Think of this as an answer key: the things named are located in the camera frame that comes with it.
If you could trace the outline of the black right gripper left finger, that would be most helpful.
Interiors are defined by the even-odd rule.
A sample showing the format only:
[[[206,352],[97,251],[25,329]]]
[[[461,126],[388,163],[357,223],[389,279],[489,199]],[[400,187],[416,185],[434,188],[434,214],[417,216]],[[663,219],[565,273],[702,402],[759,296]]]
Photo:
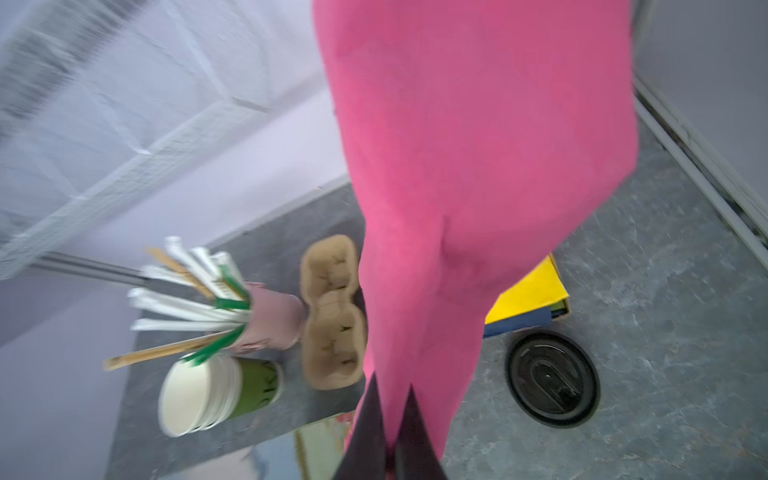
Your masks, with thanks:
[[[378,382],[373,375],[357,409],[357,419],[346,452],[334,480],[384,480],[387,468],[387,440]]]

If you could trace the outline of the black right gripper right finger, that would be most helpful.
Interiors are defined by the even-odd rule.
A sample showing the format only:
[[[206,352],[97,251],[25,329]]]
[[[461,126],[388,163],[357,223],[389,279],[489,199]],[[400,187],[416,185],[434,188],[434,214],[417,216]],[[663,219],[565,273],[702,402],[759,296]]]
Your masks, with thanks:
[[[394,475],[396,480],[447,480],[432,447],[413,389],[409,391],[394,445]]]

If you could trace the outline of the green white paper bag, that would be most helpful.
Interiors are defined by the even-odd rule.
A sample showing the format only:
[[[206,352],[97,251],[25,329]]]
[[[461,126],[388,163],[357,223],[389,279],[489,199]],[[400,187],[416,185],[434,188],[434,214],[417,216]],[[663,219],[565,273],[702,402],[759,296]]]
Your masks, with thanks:
[[[353,418],[352,412],[327,417],[167,477],[188,480],[331,479],[344,456]]]

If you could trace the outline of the paper cups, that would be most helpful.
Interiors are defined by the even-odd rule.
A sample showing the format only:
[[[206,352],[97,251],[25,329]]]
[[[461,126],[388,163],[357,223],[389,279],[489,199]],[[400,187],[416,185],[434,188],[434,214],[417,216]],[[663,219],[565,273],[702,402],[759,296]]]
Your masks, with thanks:
[[[158,423],[171,438],[210,430],[275,403],[283,386],[283,369],[274,361],[223,354],[200,365],[182,359],[164,379]]]

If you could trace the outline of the pink paper sheet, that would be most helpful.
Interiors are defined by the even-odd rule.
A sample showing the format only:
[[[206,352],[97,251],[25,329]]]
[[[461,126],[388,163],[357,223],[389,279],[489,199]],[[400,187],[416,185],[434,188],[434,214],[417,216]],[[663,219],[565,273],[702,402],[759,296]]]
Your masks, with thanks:
[[[393,446],[414,394],[442,453],[497,298],[635,167],[626,1],[317,1],[366,220],[360,281]]]

